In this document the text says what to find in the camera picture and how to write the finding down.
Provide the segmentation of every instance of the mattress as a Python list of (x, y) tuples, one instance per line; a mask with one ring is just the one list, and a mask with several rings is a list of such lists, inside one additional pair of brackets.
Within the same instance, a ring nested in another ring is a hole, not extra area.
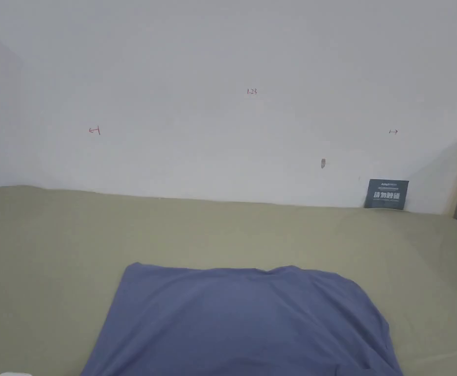
[(457, 221), (405, 211), (0, 188), (0, 373), (79, 375), (126, 266), (353, 279), (405, 375), (457, 375)]

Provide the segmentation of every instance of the dark card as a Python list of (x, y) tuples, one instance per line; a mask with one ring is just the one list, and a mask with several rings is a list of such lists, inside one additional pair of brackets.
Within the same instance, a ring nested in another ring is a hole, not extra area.
[(364, 207), (404, 209), (408, 183), (407, 180), (371, 179)]

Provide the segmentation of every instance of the folded fabric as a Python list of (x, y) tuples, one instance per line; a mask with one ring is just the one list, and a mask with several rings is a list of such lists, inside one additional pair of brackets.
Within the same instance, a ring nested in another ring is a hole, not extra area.
[(401, 376), (353, 281), (287, 266), (127, 267), (82, 376)]

